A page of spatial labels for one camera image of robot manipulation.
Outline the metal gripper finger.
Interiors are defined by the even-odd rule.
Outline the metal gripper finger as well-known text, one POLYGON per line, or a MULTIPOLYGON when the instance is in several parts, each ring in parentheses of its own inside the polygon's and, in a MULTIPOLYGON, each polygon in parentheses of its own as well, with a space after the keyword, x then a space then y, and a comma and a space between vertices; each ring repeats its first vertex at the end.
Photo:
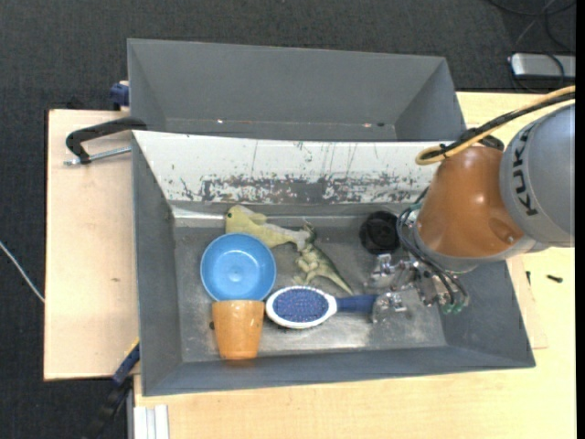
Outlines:
POLYGON ((399 292, 385 292, 380 294, 372 307, 371 321, 374 324, 389 323, 398 316, 407 316, 409 309, 399 292))
POLYGON ((364 286, 367 290, 398 288, 403 284, 407 274, 407 262, 394 258, 391 253, 379 254, 364 286))

